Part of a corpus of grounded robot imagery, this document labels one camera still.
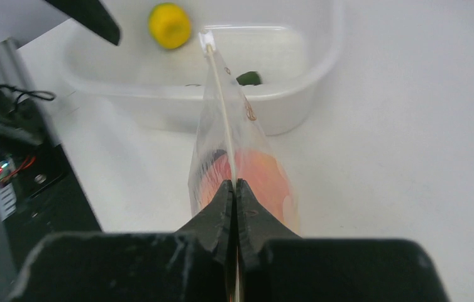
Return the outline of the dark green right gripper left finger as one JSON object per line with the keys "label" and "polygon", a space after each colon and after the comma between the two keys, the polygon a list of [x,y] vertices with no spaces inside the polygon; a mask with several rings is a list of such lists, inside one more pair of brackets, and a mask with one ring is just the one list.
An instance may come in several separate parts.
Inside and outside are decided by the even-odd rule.
{"label": "dark green right gripper left finger", "polygon": [[233,301],[233,185],[171,233],[59,232],[28,254],[9,301]]}

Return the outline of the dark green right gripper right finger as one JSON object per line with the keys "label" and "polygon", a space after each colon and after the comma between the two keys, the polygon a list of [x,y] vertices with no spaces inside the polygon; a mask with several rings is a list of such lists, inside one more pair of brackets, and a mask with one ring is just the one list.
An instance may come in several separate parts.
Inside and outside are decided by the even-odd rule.
{"label": "dark green right gripper right finger", "polygon": [[302,238],[236,186],[245,301],[447,301],[426,251],[406,239]]}

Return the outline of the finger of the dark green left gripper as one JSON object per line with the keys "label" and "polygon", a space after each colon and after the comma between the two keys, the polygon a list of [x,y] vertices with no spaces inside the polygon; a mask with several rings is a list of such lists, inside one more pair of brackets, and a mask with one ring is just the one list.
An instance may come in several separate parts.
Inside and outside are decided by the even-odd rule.
{"label": "finger of the dark green left gripper", "polygon": [[112,45],[121,42],[121,29],[99,0],[45,0]]}

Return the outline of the toy peach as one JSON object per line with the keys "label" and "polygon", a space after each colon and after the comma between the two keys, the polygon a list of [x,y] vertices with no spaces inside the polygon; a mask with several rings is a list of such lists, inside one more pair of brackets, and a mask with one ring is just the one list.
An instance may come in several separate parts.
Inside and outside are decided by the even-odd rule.
{"label": "toy peach", "polygon": [[[257,150],[235,153],[238,178],[245,180],[258,202],[276,219],[293,231],[299,227],[297,198],[284,168],[272,155]],[[225,180],[231,179],[231,168],[225,151],[218,150],[215,159],[203,164],[200,178],[190,182],[194,205],[205,208]]]}

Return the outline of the clear polka dot zip bag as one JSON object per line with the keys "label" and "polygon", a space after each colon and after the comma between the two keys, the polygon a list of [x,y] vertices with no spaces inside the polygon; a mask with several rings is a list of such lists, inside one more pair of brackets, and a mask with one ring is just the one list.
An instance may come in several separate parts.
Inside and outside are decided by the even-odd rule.
{"label": "clear polka dot zip bag", "polygon": [[[238,84],[226,65],[212,31],[201,31],[199,39],[208,72],[192,153],[188,188],[191,181],[200,178],[199,171],[202,165],[214,160],[218,150],[226,152],[231,168],[231,179],[225,181],[231,181],[235,186],[239,180],[235,164],[236,152],[257,150],[275,158],[276,156],[250,102],[243,93],[242,86]],[[196,215],[201,209],[193,204],[190,191],[189,188],[192,214]]]}

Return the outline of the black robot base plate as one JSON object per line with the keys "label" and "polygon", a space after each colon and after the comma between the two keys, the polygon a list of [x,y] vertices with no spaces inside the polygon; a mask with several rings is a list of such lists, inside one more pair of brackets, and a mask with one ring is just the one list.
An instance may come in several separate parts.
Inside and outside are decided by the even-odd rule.
{"label": "black robot base plate", "polygon": [[16,272],[51,233],[102,230],[63,146],[50,144],[20,158],[0,154],[0,223]]}

